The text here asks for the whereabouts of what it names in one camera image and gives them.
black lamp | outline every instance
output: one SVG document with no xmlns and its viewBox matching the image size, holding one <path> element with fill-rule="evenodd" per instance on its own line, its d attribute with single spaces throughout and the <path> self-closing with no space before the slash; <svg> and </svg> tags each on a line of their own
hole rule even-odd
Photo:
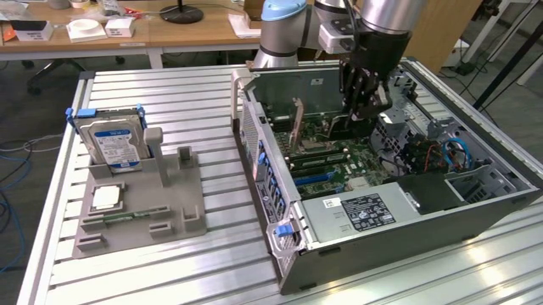
<svg viewBox="0 0 543 305">
<path fill-rule="evenodd" d="M 202 19 L 204 12 L 193 6 L 182 5 L 182 0 L 177 0 L 177 5 L 160 10 L 160 17 L 174 24 L 193 24 Z"/>
</svg>

power supply label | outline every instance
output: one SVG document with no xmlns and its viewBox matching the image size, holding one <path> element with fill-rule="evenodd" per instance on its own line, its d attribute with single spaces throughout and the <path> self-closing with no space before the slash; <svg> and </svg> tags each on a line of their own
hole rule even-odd
<svg viewBox="0 0 543 305">
<path fill-rule="evenodd" d="M 378 194 L 344 200 L 341 205 L 358 232 L 396 222 Z"/>
</svg>

metal frame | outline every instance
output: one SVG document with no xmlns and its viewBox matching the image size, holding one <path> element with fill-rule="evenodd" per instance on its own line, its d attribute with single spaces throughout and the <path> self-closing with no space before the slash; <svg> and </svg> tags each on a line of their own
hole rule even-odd
<svg viewBox="0 0 543 305">
<path fill-rule="evenodd" d="M 68 128 L 17 303 L 540 302 L 541 202 L 464 243 L 301 294 L 278 295 L 229 126 L 230 72 L 240 67 L 98 72 L 93 80 L 80 81 L 73 107 L 114 108 L 140 101 L 148 124 L 164 129 L 164 153 L 186 144 L 198 152 L 210 230 L 198 238 L 72 260 L 73 216 L 85 187 L 88 156 Z M 458 107 L 467 107 L 429 71 L 420 69 L 460 101 Z M 501 136 L 483 116 L 472 116 Z M 525 164 L 543 175 L 540 163 L 524 150 L 515 143 L 509 149 L 527 157 Z"/>
</svg>

wooden desk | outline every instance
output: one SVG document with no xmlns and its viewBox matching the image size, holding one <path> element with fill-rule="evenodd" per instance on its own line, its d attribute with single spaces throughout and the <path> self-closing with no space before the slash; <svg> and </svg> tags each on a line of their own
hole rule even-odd
<svg viewBox="0 0 543 305">
<path fill-rule="evenodd" d="M 193 0 L 190 3 L 216 3 L 240 10 L 228 0 Z M 122 1 L 121 5 L 140 11 L 160 11 L 174 1 Z M 240 39 L 234 36 L 226 19 L 232 10 L 217 6 L 198 6 L 204 11 L 202 21 L 190 24 L 170 24 L 156 14 L 137 19 L 132 38 L 108 38 L 84 43 L 70 43 L 65 28 L 57 27 L 49 41 L 6 41 L 0 46 L 0 60 L 33 60 L 53 58 L 100 57 L 145 54 L 150 67 L 161 69 L 162 53 L 194 51 L 228 51 L 256 49 L 258 39 Z M 45 3 L 30 3 L 28 10 L 37 19 L 49 20 L 54 25 L 70 22 L 70 15 L 82 10 L 52 10 Z"/>
<path fill-rule="evenodd" d="M 197 3 L 210 3 L 224 5 L 232 10 L 220 6 L 198 5 Z M 157 0 L 149 2 L 149 10 L 160 11 L 169 5 L 174 5 L 174 0 Z M 150 25 L 150 46 L 204 46 L 213 44 L 257 44 L 257 38 L 237 38 L 228 21 L 228 14 L 241 14 L 242 8 L 224 0 L 185 0 L 186 5 L 193 5 L 204 12 L 204 19 L 194 24 L 173 24 L 161 18 L 153 18 Z"/>
<path fill-rule="evenodd" d="M 426 1 L 404 55 L 416 57 L 429 70 L 437 72 L 480 0 Z M 257 49 L 258 39 L 237 38 L 229 26 L 226 16 L 230 13 L 236 14 L 233 10 L 240 10 L 240 6 L 232 4 L 229 0 L 186 0 L 186 2 L 204 12 L 202 21 L 194 24 L 172 24 L 153 14 L 149 18 L 134 21 L 136 34 L 132 38 L 108 38 L 85 43 L 70 43 L 66 30 L 54 29 L 50 41 L 6 42 L 0 46 L 0 60 L 146 54 L 150 67 L 158 69 L 162 53 Z M 220 4 L 233 10 L 202 3 Z M 160 11 L 165 6 L 176 4 L 176 1 L 122 1 L 121 4 L 136 10 Z M 82 13 L 82 10 L 76 9 L 52 10 L 45 3 L 30 3 L 29 11 L 54 24 L 66 24 L 69 15 Z"/>
<path fill-rule="evenodd" d="M 128 1 L 126 7 L 137 10 L 148 10 L 146 1 Z M 122 48 L 122 43 L 138 43 L 138 47 L 145 47 L 149 41 L 149 24 L 146 19 L 134 20 L 136 31 L 130 38 L 108 38 L 84 43 L 70 43 L 65 25 L 70 22 L 72 15 L 81 15 L 84 10 L 69 8 L 66 10 L 53 10 L 46 3 L 30 3 L 29 13 L 37 20 L 50 21 L 53 25 L 60 26 L 54 29 L 49 41 L 18 41 L 12 39 L 0 47 L 0 53 L 12 52 L 40 52 L 40 51 L 80 51 L 97 49 Z"/>
</svg>

barcode sticker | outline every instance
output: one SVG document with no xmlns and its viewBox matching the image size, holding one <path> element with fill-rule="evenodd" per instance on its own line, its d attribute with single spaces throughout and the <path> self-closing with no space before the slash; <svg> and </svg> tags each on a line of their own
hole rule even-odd
<svg viewBox="0 0 543 305">
<path fill-rule="evenodd" d="M 118 46 L 145 46 L 145 43 L 120 43 Z"/>
<path fill-rule="evenodd" d="M 324 199 L 322 203 L 324 203 L 325 208 L 333 208 L 333 207 L 338 207 L 341 205 L 341 200 L 338 199 L 338 197 L 329 198 L 329 199 Z"/>
</svg>

